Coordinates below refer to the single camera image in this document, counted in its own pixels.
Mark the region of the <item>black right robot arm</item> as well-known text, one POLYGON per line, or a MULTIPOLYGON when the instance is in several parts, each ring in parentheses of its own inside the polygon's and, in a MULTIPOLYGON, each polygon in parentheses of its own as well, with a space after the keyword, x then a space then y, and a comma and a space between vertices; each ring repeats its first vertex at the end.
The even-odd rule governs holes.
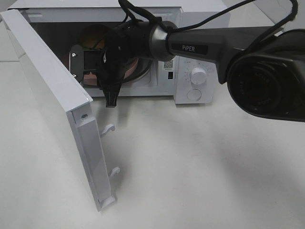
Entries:
POLYGON ((166 62, 175 56, 212 62, 245 112, 267 119, 305 120, 305 31, 275 36, 271 27, 173 31, 141 21, 110 29, 105 47, 85 51, 83 71, 95 73, 108 107, 116 106, 126 70, 135 58, 166 62))

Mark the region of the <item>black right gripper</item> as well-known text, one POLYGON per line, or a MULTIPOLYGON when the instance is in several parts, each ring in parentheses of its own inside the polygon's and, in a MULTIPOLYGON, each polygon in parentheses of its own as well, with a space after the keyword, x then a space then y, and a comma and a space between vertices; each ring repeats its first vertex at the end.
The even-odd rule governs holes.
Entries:
POLYGON ((128 60, 129 47, 123 43, 112 43, 100 50, 84 51, 84 71, 96 75, 97 85, 103 90, 108 108, 117 105, 128 60))

